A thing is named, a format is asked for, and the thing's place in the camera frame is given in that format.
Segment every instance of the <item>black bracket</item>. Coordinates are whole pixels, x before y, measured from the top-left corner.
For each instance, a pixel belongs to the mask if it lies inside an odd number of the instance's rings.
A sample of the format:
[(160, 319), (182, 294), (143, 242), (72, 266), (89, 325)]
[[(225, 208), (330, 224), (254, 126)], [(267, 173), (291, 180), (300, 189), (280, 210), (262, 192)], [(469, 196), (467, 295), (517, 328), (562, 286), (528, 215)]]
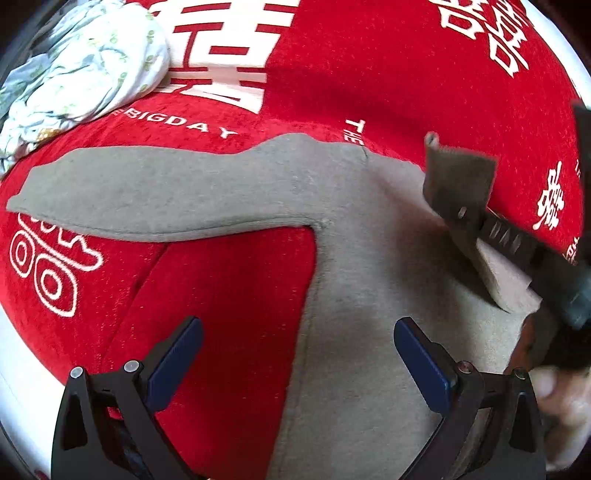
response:
[(488, 423), (463, 480), (545, 480), (544, 431), (527, 372), (479, 372), (455, 362), (410, 317), (397, 321), (394, 344), (429, 408), (442, 415), (435, 432), (400, 480), (448, 478), (476, 414)]
[[(204, 480), (154, 418), (170, 403), (202, 342), (201, 322), (190, 317), (143, 362), (130, 360), (120, 370), (97, 375), (73, 368), (57, 418), (51, 477)], [(122, 420), (114, 418), (118, 413)]]

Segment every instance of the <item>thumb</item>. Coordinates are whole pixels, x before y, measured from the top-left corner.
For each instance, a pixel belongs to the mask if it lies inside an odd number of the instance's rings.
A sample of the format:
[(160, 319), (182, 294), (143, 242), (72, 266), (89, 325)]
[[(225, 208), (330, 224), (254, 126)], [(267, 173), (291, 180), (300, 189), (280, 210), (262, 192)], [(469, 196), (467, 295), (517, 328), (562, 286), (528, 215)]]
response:
[(540, 411), (557, 420), (545, 438), (547, 469), (568, 468), (591, 434), (591, 377), (584, 372), (539, 367), (530, 372)]

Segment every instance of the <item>white patterned cloth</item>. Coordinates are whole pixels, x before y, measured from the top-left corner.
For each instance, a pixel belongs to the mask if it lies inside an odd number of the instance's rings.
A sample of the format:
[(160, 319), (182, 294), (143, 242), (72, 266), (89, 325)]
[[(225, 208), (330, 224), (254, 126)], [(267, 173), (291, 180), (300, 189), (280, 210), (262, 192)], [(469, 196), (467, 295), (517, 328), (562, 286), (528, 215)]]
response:
[(44, 141), (154, 90), (170, 64), (154, 17), (124, 0), (70, 10), (0, 89), (0, 176)]

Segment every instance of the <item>blue gripper pad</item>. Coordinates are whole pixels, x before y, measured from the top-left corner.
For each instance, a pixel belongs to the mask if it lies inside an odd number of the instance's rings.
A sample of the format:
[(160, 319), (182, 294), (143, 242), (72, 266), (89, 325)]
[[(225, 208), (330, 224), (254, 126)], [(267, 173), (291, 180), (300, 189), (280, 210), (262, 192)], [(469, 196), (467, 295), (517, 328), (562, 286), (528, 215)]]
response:
[(168, 407), (183, 377), (201, 349), (203, 344), (201, 321), (193, 317), (184, 330), (177, 335), (176, 341), (170, 345), (154, 369), (154, 373), (148, 379), (144, 404), (152, 413)]
[(431, 342), (410, 317), (396, 322), (394, 345), (429, 409), (447, 415), (457, 384), (453, 358), (441, 345)]

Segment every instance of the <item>gray garment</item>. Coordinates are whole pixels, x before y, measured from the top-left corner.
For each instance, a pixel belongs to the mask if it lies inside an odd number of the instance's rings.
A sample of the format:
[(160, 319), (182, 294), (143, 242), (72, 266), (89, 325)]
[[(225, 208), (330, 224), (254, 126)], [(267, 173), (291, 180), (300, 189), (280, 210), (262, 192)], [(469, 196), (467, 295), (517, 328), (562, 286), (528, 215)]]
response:
[(501, 372), (523, 320), (482, 299), (423, 179), (301, 134), (237, 155), (89, 148), (32, 169), (8, 209), (135, 241), (310, 225), (317, 267), (268, 479), (392, 480), (438, 422), (393, 347), (395, 321), (412, 316), (457, 360)]

